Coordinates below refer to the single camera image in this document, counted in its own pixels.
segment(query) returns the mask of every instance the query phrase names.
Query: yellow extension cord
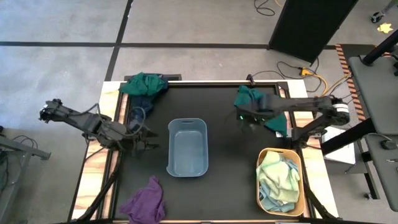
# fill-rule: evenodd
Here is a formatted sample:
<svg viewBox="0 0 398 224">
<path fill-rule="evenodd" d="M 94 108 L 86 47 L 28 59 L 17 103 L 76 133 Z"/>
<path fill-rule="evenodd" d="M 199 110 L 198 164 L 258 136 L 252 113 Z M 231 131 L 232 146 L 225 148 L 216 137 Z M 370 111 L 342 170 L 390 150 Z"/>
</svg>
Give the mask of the yellow extension cord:
<svg viewBox="0 0 398 224">
<path fill-rule="evenodd" d="M 319 79 L 325 84 L 325 89 L 323 90 L 323 93 L 322 93 L 322 95 L 321 95 L 321 96 L 324 96 L 324 95 L 327 93 L 328 82 L 326 82 L 326 80 L 325 80 L 322 76 L 320 76 L 320 75 L 313 74 L 313 76 L 319 78 Z"/>
<path fill-rule="evenodd" d="M 340 78 L 340 79 L 339 79 L 337 82 L 335 82 L 329 89 L 325 90 L 325 91 L 322 93 L 321 96 L 325 96 L 330 90 L 332 90 L 335 86 L 337 86 L 337 85 L 340 83 L 340 81 L 344 80 L 345 78 L 348 78 L 350 75 L 351 75 L 350 73 L 347 74 L 347 75 L 344 75 L 343 78 Z"/>
<path fill-rule="evenodd" d="M 275 3 L 276 3 L 278 6 L 283 7 L 283 5 L 279 4 L 278 0 L 275 0 Z"/>
</svg>

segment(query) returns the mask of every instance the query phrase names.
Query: wicker basket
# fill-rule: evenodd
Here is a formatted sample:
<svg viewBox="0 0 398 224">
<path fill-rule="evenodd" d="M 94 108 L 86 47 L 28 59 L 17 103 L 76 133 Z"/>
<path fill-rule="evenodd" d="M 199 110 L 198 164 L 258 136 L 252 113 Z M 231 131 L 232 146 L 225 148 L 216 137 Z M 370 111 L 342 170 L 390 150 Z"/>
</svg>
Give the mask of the wicker basket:
<svg viewBox="0 0 398 224">
<path fill-rule="evenodd" d="M 278 153 L 282 153 L 282 155 L 286 158 L 286 159 L 291 159 L 293 160 L 293 162 L 297 165 L 298 168 L 298 174 L 300 175 L 300 180 L 298 182 L 298 189 L 300 191 L 300 196 L 298 197 L 298 201 L 295 203 L 294 209 L 289 211 L 289 212 L 273 212 L 273 211 L 267 211 L 260 202 L 259 199 L 259 188 L 260 188 L 260 183 L 258 181 L 256 181 L 256 199 L 257 199 L 257 204 L 267 213 L 273 214 L 273 215 L 285 215 L 285 216 L 290 216 L 290 217 L 297 217 L 299 215 L 301 215 L 304 212 L 304 208 L 305 208 L 305 196 L 304 196 L 304 185 L 303 185 L 303 172 L 302 172 L 302 166 L 301 166 L 301 159 L 299 157 L 299 155 L 292 151 L 292 150 L 288 150 L 288 149 L 276 149 L 276 148 L 266 148 L 263 149 L 260 154 L 259 154 L 259 158 L 257 160 L 257 167 L 262 163 L 262 161 L 264 160 L 267 151 L 274 151 L 274 152 L 278 152 Z"/>
</svg>

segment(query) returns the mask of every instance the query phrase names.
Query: light green towel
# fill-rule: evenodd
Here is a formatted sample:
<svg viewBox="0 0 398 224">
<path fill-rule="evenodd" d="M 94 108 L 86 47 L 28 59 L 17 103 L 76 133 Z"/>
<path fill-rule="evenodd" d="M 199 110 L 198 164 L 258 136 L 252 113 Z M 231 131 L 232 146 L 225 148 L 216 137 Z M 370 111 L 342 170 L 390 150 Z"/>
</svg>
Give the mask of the light green towel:
<svg viewBox="0 0 398 224">
<path fill-rule="evenodd" d="M 283 159 L 278 152 L 268 151 L 256 172 L 258 181 L 270 188 L 270 197 L 281 203 L 299 200 L 300 176 L 292 161 Z"/>
</svg>

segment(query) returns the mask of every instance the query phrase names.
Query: black metal stand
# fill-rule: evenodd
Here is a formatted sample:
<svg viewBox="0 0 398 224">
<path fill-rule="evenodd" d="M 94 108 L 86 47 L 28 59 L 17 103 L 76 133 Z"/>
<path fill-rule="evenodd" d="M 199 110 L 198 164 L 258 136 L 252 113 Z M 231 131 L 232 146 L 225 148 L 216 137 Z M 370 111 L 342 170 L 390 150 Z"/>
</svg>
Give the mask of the black metal stand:
<svg viewBox="0 0 398 224">
<path fill-rule="evenodd" d="M 323 155 L 327 155 L 342 147 L 361 139 L 369 133 L 375 133 L 372 119 L 368 118 L 365 121 L 357 124 L 349 130 L 329 139 L 321 145 Z"/>
<path fill-rule="evenodd" d="M 36 149 L 34 147 L 26 146 L 20 142 L 8 139 L 1 134 L 0 147 L 4 148 L 1 151 L 2 156 L 5 155 L 4 157 L 7 157 L 8 155 L 13 154 L 14 156 L 18 157 L 17 161 L 15 161 L 18 166 L 18 171 L 12 174 L 13 177 L 15 177 L 15 180 L 13 180 L 13 183 L 10 185 L 7 185 L 6 183 L 6 189 L 3 189 L 1 192 L 0 223 L 8 223 L 8 218 L 10 214 L 12 214 L 12 205 L 16 200 L 18 190 L 21 187 L 22 179 L 26 173 L 30 159 L 32 156 L 39 156 L 42 160 L 48 160 L 50 159 L 51 153 L 41 151 L 40 149 Z M 11 163 L 8 164 L 7 162 L 7 173 L 9 173 L 8 166 L 11 166 Z"/>
<path fill-rule="evenodd" d="M 317 209 L 319 214 L 321 215 L 322 218 L 324 219 L 337 219 L 334 217 L 332 214 L 328 212 L 328 210 L 320 203 L 320 201 L 317 199 L 317 197 L 313 194 L 312 190 L 307 184 L 304 184 L 304 192 L 307 195 L 307 197 L 310 199 L 312 205 Z"/>
<path fill-rule="evenodd" d="M 357 124 L 356 126 L 350 128 L 349 130 L 335 136 L 334 138 L 329 139 L 321 145 L 323 155 L 327 155 L 331 152 L 334 152 L 342 147 L 351 144 L 357 140 L 360 140 L 363 136 L 369 133 L 375 133 L 376 130 L 374 128 L 373 122 L 371 118 L 366 119 L 365 121 Z M 364 173 L 366 183 L 369 187 L 369 193 L 365 195 L 368 199 L 380 199 L 379 192 L 377 191 L 376 183 L 373 179 L 371 170 L 368 166 L 369 161 L 372 160 L 369 152 L 363 152 L 361 143 L 358 141 L 358 146 L 360 151 L 362 152 L 362 160 L 365 163 L 365 167 L 367 172 Z"/>
<path fill-rule="evenodd" d="M 95 211 L 101 205 L 101 202 L 104 200 L 106 193 L 111 188 L 111 186 L 115 183 L 118 179 L 121 163 L 123 159 L 123 152 L 120 152 L 118 155 L 118 159 L 116 161 L 115 167 L 111 175 L 109 176 L 108 181 L 104 184 L 103 188 L 100 190 L 98 195 L 93 200 L 93 203 L 87 208 L 86 212 L 76 220 L 72 220 L 70 222 L 62 222 L 57 224 L 100 224 L 100 223 L 112 223 L 112 219 L 96 219 L 90 220 L 94 215 Z"/>
<path fill-rule="evenodd" d="M 398 43 L 398 30 L 393 32 L 386 40 L 381 42 L 375 49 L 373 49 L 370 53 L 367 54 L 364 58 L 361 59 L 362 63 L 365 65 L 372 65 L 372 63 L 382 56 L 385 52 L 392 49 L 395 44 Z"/>
</svg>

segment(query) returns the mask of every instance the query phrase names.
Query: dark green cloth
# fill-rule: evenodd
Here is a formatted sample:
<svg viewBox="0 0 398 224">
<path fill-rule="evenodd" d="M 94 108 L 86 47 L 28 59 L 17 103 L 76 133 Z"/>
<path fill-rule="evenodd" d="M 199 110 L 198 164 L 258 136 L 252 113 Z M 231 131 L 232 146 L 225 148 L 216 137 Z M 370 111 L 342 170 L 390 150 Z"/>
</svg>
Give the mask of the dark green cloth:
<svg viewBox="0 0 398 224">
<path fill-rule="evenodd" d="M 264 94 L 255 88 L 248 88 L 247 86 L 241 85 L 239 86 L 234 105 L 245 105 L 252 101 L 257 101 L 262 97 L 264 97 Z M 281 133 L 283 136 L 287 135 L 287 119 L 284 113 L 267 121 L 265 126 L 273 131 Z"/>
<path fill-rule="evenodd" d="M 159 92 L 163 86 L 164 81 L 158 75 L 148 75 L 139 73 L 134 75 L 120 91 L 133 96 L 152 96 Z"/>
</svg>

